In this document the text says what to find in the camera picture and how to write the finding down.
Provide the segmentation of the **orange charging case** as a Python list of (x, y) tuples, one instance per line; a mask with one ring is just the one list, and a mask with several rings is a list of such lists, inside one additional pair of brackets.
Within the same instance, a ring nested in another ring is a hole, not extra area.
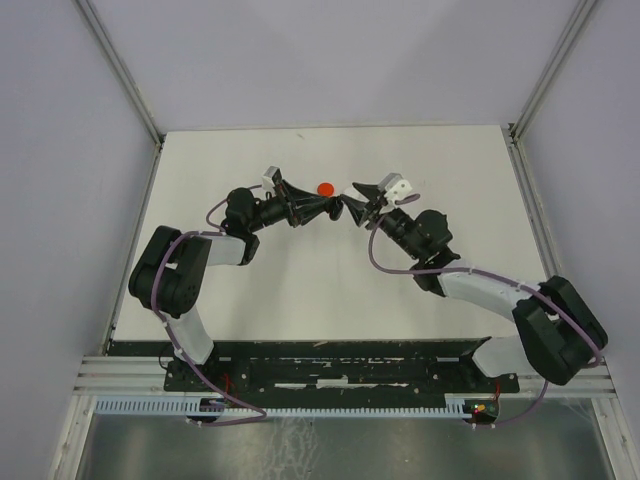
[(329, 182), (322, 182), (316, 188), (317, 194), (323, 197), (332, 197), (335, 193), (335, 187)]

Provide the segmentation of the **black charging case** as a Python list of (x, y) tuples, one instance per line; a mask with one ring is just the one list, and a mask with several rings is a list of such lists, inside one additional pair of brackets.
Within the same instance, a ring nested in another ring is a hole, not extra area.
[(328, 215), (332, 221), (338, 221), (342, 215), (344, 203), (340, 197), (332, 197), (328, 204)]

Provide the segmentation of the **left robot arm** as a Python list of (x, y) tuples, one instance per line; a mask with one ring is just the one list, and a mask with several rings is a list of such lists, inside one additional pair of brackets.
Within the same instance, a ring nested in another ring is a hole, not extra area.
[(221, 205), (225, 218), (211, 231), (157, 227), (128, 284), (130, 295), (158, 316), (176, 355), (190, 362), (187, 379), (201, 390), (212, 389), (221, 378), (220, 364), (209, 358), (214, 341), (196, 308), (206, 270), (249, 264), (260, 245), (256, 233), (268, 226), (285, 221), (301, 227), (323, 213), (336, 221), (343, 209), (336, 196), (300, 190), (284, 180), (275, 180), (264, 199), (241, 187)]

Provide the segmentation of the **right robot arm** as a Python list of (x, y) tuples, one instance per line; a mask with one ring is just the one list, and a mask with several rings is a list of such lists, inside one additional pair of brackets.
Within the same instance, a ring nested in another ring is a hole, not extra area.
[(416, 198), (399, 176), (379, 185), (356, 183), (341, 196), (356, 225), (384, 233), (414, 260), (402, 273), (421, 290), (514, 323), (516, 335), (482, 341), (460, 364), (463, 386), (481, 391), (495, 377), (526, 366), (549, 383), (565, 385), (600, 363), (608, 335), (569, 280), (554, 275), (532, 284), (472, 265), (451, 250), (453, 235), (444, 213), (428, 209), (411, 217), (403, 210)]

